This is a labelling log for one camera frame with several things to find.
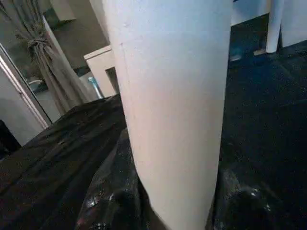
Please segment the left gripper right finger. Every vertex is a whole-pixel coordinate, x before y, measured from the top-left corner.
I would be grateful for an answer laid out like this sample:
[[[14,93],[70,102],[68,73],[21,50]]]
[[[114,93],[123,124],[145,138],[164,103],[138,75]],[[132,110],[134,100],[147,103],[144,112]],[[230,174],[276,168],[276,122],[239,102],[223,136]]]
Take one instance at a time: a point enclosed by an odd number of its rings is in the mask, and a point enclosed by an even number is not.
[[[252,172],[220,169],[209,230],[284,230],[285,211],[278,196]]]

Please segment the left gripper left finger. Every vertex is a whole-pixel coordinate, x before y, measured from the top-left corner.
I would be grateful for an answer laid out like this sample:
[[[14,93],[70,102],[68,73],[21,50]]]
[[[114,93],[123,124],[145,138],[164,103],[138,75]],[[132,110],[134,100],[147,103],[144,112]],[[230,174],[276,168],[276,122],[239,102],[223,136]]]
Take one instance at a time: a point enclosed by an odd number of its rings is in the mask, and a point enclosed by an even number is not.
[[[138,177],[126,130],[91,181],[79,213],[79,229],[166,229]]]

